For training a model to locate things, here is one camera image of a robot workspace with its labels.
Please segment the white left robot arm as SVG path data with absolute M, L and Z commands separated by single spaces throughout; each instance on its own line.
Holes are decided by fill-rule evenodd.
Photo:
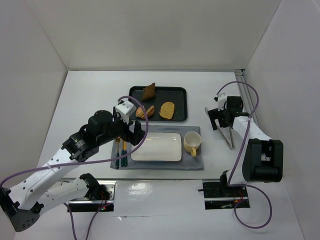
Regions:
M 147 136 L 139 121 L 132 122 L 120 111 L 110 113 L 99 110 L 72 134 L 57 153 L 42 167 L 30 169 L 31 174 L 21 183 L 0 188 L 0 206 L 16 232 L 30 228 L 41 215 L 77 198 L 94 199 L 105 192 L 105 187 L 90 174 L 84 173 L 75 180 L 54 188 L 63 176 L 83 165 L 99 152 L 100 146 L 121 138 L 140 147 Z

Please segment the brown chocolate croissant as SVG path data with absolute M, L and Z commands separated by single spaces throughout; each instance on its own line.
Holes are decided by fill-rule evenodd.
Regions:
M 152 99 L 156 95 L 156 83 L 153 82 L 152 84 L 148 85 L 143 89 L 142 101 L 146 101 L 148 99 Z

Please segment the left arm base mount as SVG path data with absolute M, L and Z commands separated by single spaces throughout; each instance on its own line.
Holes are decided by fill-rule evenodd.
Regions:
M 116 182 L 109 180 L 99 180 L 100 187 L 88 196 L 70 200 L 67 204 L 73 213 L 96 212 L 101 208 L 101 212 L 114 211 L 114 198 Z

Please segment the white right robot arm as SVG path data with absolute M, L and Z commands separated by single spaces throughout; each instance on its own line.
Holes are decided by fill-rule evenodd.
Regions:
M 217 108 L 205 109 L 212 129 L 222 133 L 222 128 L 236 132 L 242 143 L 232 170 L 226 170 L 228 186 L 245 186 L 252 182 L 277 183 L 283 177 L 284 145 L 266 135 L 244 112 L 240 96 L 227 96 L 222 93 L 214 100 Z

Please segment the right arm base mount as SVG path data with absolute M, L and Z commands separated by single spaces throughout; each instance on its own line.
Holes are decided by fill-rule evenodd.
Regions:
M 206 210 L 250 208 L 245 187 L 222 187 L 218 181 L 204 181 L 198 192 L 203 194 Z

